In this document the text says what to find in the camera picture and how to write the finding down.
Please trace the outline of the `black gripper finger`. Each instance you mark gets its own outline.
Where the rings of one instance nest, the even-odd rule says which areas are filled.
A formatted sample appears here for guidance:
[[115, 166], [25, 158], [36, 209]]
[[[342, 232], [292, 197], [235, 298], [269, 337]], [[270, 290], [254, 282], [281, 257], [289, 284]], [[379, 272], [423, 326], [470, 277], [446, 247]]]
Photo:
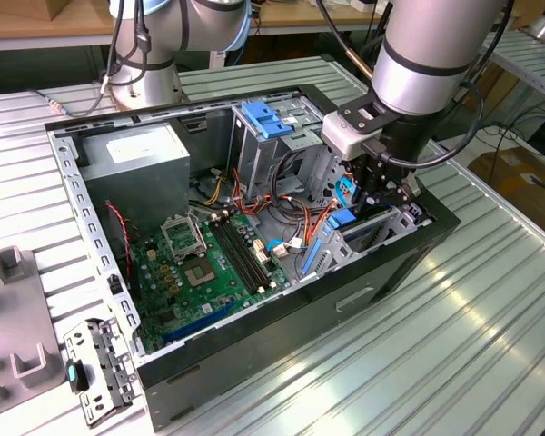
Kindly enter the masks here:
[[355, 213], [362, 213], [366, 208], [367, 199], [375, 192], [381, 173], [381, 162], [372, 158], [356, 158], [352, 161], [352, 175], [356, 186], [352, 197]]
[[367, 206], [371, 208], [395, 208], [415, 201], [421, 195], [421, 185], [417, 181], [395, 183], [376, 181], [369, 188]]

